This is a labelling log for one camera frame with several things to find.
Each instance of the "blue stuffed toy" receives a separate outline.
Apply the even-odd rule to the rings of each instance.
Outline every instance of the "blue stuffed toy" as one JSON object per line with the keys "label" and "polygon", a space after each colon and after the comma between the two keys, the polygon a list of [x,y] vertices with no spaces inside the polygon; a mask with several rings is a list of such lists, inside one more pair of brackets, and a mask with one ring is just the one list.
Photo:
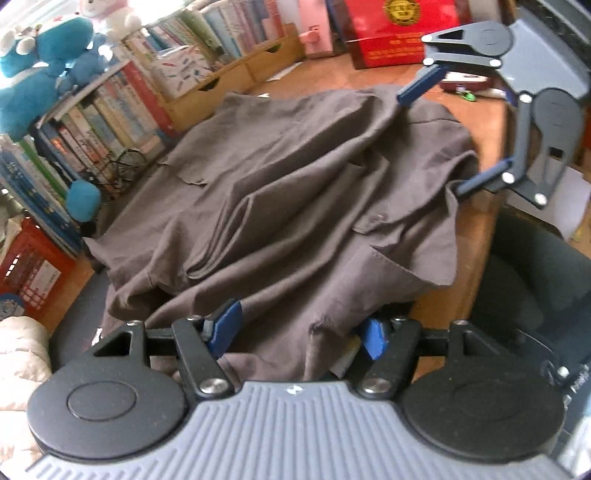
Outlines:
{"label": "blue stuffed toy", "polygon": [[57,90],[60,95],[72,90],[75,86],[85,87],[105,72],[108,62],[99,53],[99,47],[103,46],[106,41],[106,35],[95,34],[92,39],[92,48],[78,57],[74,66],[67,71],[66,76],[59,84]]}
{"label": "blue stuffed toy", "polygon": [[[0,70],[11,82],[0,89],[0,134],[18,142],[30,123],[58,100],[58,77],[66,64],[83,53],[92,40],[90,19],[59,17],[35,30],[36,35],[0,38]],[[46,66],[33,67],[43,62]]]}

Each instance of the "blue pom-pom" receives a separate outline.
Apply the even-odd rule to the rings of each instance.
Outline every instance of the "blue pom-pom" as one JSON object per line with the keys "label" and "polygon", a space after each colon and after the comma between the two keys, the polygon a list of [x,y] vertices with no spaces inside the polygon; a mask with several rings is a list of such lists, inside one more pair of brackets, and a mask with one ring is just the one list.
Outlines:
{"label": "blue pom-pom", "polygon": [[66,198],[66,210],[78,222],[90,222],[100,207],[100,191],[92,183],[76,180]]}

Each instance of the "book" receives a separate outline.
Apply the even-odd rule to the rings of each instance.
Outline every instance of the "book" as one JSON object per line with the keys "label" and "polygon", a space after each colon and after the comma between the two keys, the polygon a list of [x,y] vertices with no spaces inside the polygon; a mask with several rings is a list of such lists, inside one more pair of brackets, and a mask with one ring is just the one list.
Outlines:
{"label": "book", "polygon": [[32,186],[35,189],[37,189],[39,194],[43,197],[43,199],[52,209],[56,210],[60,215],[62,215],[62,217],[64,217],[67,220],[69,216],[64,210],[63,200],[60,202],[59,196],[51,188],[51,185],[49,184],[47,179],[43,175],[41,175],[41,172],[39,170],[37,170],[36,166],[28,157],[28,155],[26,155],[26,153],[22,149],[22,145],[19,143],[13,145],[12,147],[12,153],[16,161],[21,167],[22,172],[25,175],[27,175]]}
{"label": "book", "polygon": [[86,118],[103,145],[113,154],[114,159],[119,158],[125,149],[94,104],[90,103],[84,106],[82,115],[84,115],[84,118]]}
{"label": "book", "polygon": [[38,143],[38,141],[37,141],[37,143],[35,143],[35,141],[31,137],[31,135],[27,135],[26,137],[24,137],[23,141],[25,141],[27,143],[27,145],[31,148],[32,153],[41,162],[41,165],[45,168],[45,170],[47,170],[47,173],[50,176],[49,182],[51,184],[55,184],[57,187],[57,190],[61,190],[64,192],[63,197],[65,199],[67,197],[66,192],[70,188],[71,182],[66,181],[62,178],[61,167],[56,167],[56,165],[53,161],[50,161],[47,158],[45,158],[43,155],[41,155],[40,151],[37,150],[39,143]]}
{"label": "book", "polygon": [[152,48],[141,32],[128,35],[123,42],[135,52],[142,63],[149,64],[157,56],[158,50]]}
{"label": "book", "polygon": [[[64,119],[66,120],[66,122],[71,123],[70,126],[73,130],[76,129],[75,125],[73,125],[73,122],[71,121],[70,118],[64,117],[62,119],[62,122]],[[70,147],[70,149],[72,150],[72,153],[76,157],[78,157],[78,159],[84,164],[85,171],[83,172],[82,176],[85,178],[85,180],[89,180],[89,181],[95,180],[95,181],[98,181],[99,183],[106,184],[107,183],[106,179],[100,174],[99,170],[96,168],[96,166],[90,160],[90,157],[88,157],[86,152],[83,150],[83,148],[77,142],[74,135],[70,132],[70,130],[66,127],[66,125],[59,125],[57,127],[57,131],[59,132],[61,137],[65,140],[67,145]]]}
{"label": "book", "polygon": [[61,202],[66,201],[66,190],[67,186],[63,183],[61,178],[56,174],[53,174],[53,168],[47,162],[41,161],[41,157],[37,154],[35,147],[29,143],[27,138],[24,138],[19,142],[23,152],[27,155],[30,161],[35,165],[35,168],[45,178],[48,188],[50,188],[55,197]]}
{"label": "book", "polygon": [[131,106],[125,101],[125,93],[118,89],[114,79],[110,78],[98,89],[99,95],[106,101],[110,110],[115,113],[117,121],[142,154],[149,160],[165,150],[162,139],[154,132],[145,131]]}
{"label": "book", "polygon": [[247,55],[248,47],[245,42],[246,35],[242,30],[242,24],[240,23],[240,19],[236,14],[236,9],[230,3],[230,0],[219,0],[216,3],[209,5],[209,7],[207,8],[211,8],[213,6],[219,8],[220,13],[222,14],[224,24],[226,25],[228,32],[236,42],[238,50],[240,51],[240,55]]}
{"label": "book", "polygon": [[215,66],[216,62],[218,61],[218,55],[207,46],[207,44],[198,36],[193,33],[193,31],[185,25],[183,20],[180,18],[174,19],[175,25],[178,25],[180,29],[183,31],[183,38],[186,37],[190,43],[188,45],[196,45],[198,46],[199,50],[201,51],[202,55],[207,59],[211,66]]}
{"label": "book", "polygon": [[259,19],[259,22],[262,22],[264,19],[269,18],[269,12],[267,11],[267,7],[265,6],[265,0],[252,0],[252,3],[254,5],[256,17]]}
{"label": "book", "polygon": [[161,51],[160,44],[152,35],[150,35],[150,32],[148,32],[145,28],[142,28],[141,32],[148,45],[151,47],[152,51],[158,54],[158,52]]}
{"label": "book", "polygon": [[109,108],[104,98],[96,95],[93,105],[99,111],[102,118],[105,119],[105,122],[107,125],[109,125],[113,133],[117,136],[117,139],[121,142],[121,145],[123,145],[124,148],[136,148],[133,140],[131,140],[129,135],[125,132],[123,126],[119,123],[116,115]]}
{"label": "book", "polygon": [[193,45],[192,39],[188,38],[181,29],[178,27],[174,18],[167,18],[166,20],[160,21],[158,24],[164,31],[166,31],[178,44],[178,46],[183,45]]}
{"label": "book", "polygon": [[[68,142],[68,140],[65,139],[66,142],[68,142],[68,144],[70,144],[70,148],[72,149],[74,154],[81,160],[81,162],[87,168],[96,168],[96,163],[98,163],[100,160],[99,155],[97,152],[92,150],[92,147],[88,144],[86,139],[82,136],[82,133],[80,132],[80,130],[78,130],[78,127],[72,121],[71,117],[68,114],[65,114],[61,118],[61,123],[63,124],[64,127],[66,127],[66,129],[68,130],[68,132],[70,133],[70,135],[74,139],[73,144],[70,144],[70,142]],[[78,145],[78,149],[75,150],[75,147],[73,147],[73,145]]]}
{"label": "book", "polygon": [[166,110],[158,104],[158,98],[150,89],[136,65],[129,63],[121,70],[121,72],[125,75],[129,84],[135,89],[146,108],[150,111],[160,130],[171,138],[176,137],[177,131],[174,129],[172,120],[168,113],[166,113]]}
{"label": "book", "polygon": [[243,41],[246,44],[246,48],[248,53],[252,52],[256,41],[255,36],[251,31],[250,25],[248,24],[248,20],[246,19],[246,13],[242,6],[241,0],[229,0],[230,4],[233,6],[236,16],[238,17],[238,21],[240,22],[240,26],[243,32]]}
{"label": "book", "polygon": [[29,210],[36,219],[43,219],[52,234],[76,252],[80,248],[80,235],[61,206],[56,205],[42,194],[39,185],[31,181],[20,164],[19,151],[14,145],[3,142],[0,161],[0,176],[15,190],[16,196],[23,200],[23,206]]}
{"label": "book", "polygon": [[[91,157],[91,160],[93,160],[99,171],[103,171],[106,165],[108,165],[112,160],[112,158],[109,156],[109,150],[103,145],[103,142],[100,141],[100,138],[97,137],[86,118],[84,118],[84,115],[82,115],[78,105],[72,108],[68,112],[68,115],[74,122],[77,129],[80,131],[80,134],[85,139],[86,143],[90,146],[92,151],[96,153],[94,157],[95,160],[93,157]],[[112,180],[107,174],[105,174],[105,177],[108,180]]]}
{"label": "book", "polygon": [[283,22],[281,21],[281,15],[279,14],[279,7],[277,6],[277,0],[265,0],[265,6],[269,12],[269,17],[273,21],[273,26],[279,37],[285,36],[283,30]]}
{"label": "book", "polygon": [[230,33],[230,29],[226,24],[222,16],[222,12],[219,9],[219,2],[215,2],[208,7],[201,10],[203,18],[206,19],[207,23],[211,26],[217,37],[220,39],[224,49],[235,59],[242,57],[242,52],[238,47],[238,43],[233,35]]}
{"label": "book", "polygon": [[240,3],[244,13],[246,13],[248,25],[250,26],[251,31],[255,37],[255,44],[263,43],[267,40],[267,36],[265,35],[261,21],[256,14],[254,0],[240,0]]}
{"label": "book", "polygon": [[146,30],[148,30],[148,32],[150,32],[150,35],[152,35],[154,39],[158,43],[160,43],[160,45],[162,45],[163,50],[181,46],[180,43],[178,43],[173,37],[170,36],[170,34],[167,31],[165,31],[159,25],[154,25],[153,27],[147,28]]}
{"label": "book", "polygon": [[109,109],[113,112],[119,124],[125,130],[135,145],[139,145],[145,131],[135,118],[129,105],[123,100],[123,96],[113,86],[112,82],[107,81],[101,85],[97,91],[101,98],[107,103]]}
{"label": "book", "polygon": [[226,50],[223,48],[222,42],[199,10],[187,8],[186,10],[182,10],[178,15],[185,25],[187,25],[195,35],[201,38],[201,40],[205,42],[205,45],[207,45],[218,57],[227,54]]}
{"label": "book", "polygon": [[39,135],[40,142],[43,143],[47,147],[48,152],[51,153],[51,156],[55,161],[54,166],[56,167],[56,171],[60,172],[57,168],[59,165],[62,168],[62,171],[67,173],[70,182],[80,180],[80,173],[85,171],[85,167],[78,157],[76,157],[70,148],[64,143],[56,129],[49,123],[43,123],[39,129],[36,130],[36,133]]}
{"label": "book", "polygon": [[119,72],[111,80],[113,81],[113,85],[119,90],[118,93],[123,96],[125,102],[131,107],[136,119],[142,126],[142,130],[146,133],[152,133],[158,130],[156,120],[154,120],[154,117],[152,117],[133,87],[129,85],[125,75]]}

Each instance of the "grey gripper base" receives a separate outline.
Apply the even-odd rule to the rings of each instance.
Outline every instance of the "grey gripper base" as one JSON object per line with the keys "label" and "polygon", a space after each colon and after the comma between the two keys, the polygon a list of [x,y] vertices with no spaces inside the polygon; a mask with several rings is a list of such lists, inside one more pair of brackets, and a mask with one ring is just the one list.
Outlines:
{"label": "grey gripper base", "polygon": [[234,397],[199,404],[174,438],[144,455],[104,464],[45,456],[29,473],[41,480],[570,478],[543,455],[505,465],[452,459],[409,432],[389,402],[363,400],[344,382],[299,386],[246,382]]}

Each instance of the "wrinkled fabric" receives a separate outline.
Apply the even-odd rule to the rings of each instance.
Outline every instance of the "wrinkled fabric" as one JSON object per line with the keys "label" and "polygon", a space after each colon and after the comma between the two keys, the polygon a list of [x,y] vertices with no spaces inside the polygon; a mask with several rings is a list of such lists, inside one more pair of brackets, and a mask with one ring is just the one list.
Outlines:
{"label": "wrinkled fabric", "polygon": [[406,111],[396,92],[227,96],[87,239],[112,283],[105,332],[240,299],[228,375],[312,380],[377,308],[451,284],[449,183],[477,170],[470,136],[445,107]]}

